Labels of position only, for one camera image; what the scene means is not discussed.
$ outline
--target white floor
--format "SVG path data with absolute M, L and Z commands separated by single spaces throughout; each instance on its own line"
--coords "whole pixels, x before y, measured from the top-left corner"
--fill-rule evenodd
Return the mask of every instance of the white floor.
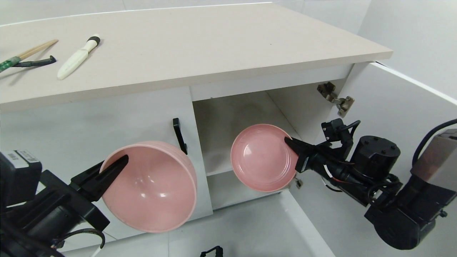
M 224 249 L 224 256 L 232 257 L 334 256 L 320 236 L 316 236 L 317 231 L 310 223 L 306 233 L 303 233 L 306 222 L 296 226 L 294 220 L 297 219 L 293 216 L 304 213 L 292 214 L 294 205 L 284 204 L 291 197 L 285 191 L 222 209 L 169 233 L 143 234 L 109 242 L 97 257 L 196 257 L 216 245 Z M 73 250 L 64 255 L 90 256 L 95 248 Z

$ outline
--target label sticker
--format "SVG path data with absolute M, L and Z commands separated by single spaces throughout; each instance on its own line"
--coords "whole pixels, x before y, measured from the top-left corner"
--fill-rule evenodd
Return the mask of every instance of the label sticker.
M 27 150 L 16 150 L 18 154 L 20 154 L 24 159 L 26 159 L 30 163 L 34 162 L 40 162 L 35 156 L 33 156 L 29 151 Z
M 27 168 L 28 163 L 22 159 L 15 151 L 3 151 L 2 154 L 11 162 L 11 164 L 16 168 Z

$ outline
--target chopsticks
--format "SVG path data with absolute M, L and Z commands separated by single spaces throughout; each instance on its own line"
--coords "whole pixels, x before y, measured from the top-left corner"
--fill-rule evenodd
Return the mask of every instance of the chopsticks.
M 12 67 L 12 66 L 16 65 L 20 61 L 30 57 L 31 55 L 34 55 L 34 54 L 38 53 L 41 50 L 44 50 L 44 49 L 54 45 L 57 42 L 58 42 L 58 39 L 54 39 L 54 40 L 48 41 L 46 43 L 43 43 L 41 45 L 37 45 L 37 46 L 35 46 L 33 48 L 30 48 L 29 50 L 27 50 L 27 51 L 25 51 L 23 53 L 20 53 L 17 56 L 9 58 L 8 60 L 0 63 L 0 72 L 6 70 L 9 67 Z

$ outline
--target white wall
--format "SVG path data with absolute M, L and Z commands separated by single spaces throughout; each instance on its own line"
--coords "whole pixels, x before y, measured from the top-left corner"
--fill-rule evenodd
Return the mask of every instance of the white wall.
M 373 0 L 359 35 L 393 50 L 382 64 L 457 99 L 457 1 Z
M 371 0 L 0 0 L 0 26 L 98 12 L 276 2 L 354 34 Z

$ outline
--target green handle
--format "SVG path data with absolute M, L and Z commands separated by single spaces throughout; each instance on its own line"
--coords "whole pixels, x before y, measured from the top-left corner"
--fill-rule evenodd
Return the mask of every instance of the green handle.
M 6 60 L 0 64 L 0 72 L 6 70 L 9 67 L 16 65 L 20 61 L 21 61 L 21 58 L 19 58 L 17 56 L 9 58 L 8 60 Z

